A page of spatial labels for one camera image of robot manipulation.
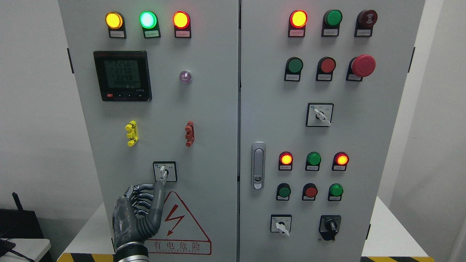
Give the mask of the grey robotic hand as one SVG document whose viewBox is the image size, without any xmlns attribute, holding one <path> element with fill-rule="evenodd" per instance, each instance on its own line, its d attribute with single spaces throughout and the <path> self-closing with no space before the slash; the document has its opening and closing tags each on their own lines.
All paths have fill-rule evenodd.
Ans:
<svg viewBox="0 0 466 262">
<path fill-rule="evenodd" d="M 144 243 L 160 229 L 165 200 L 165 184 L 129 186 L 114 207 L 112 227 L 115 250 L 132 242 Z"/>
</svg>

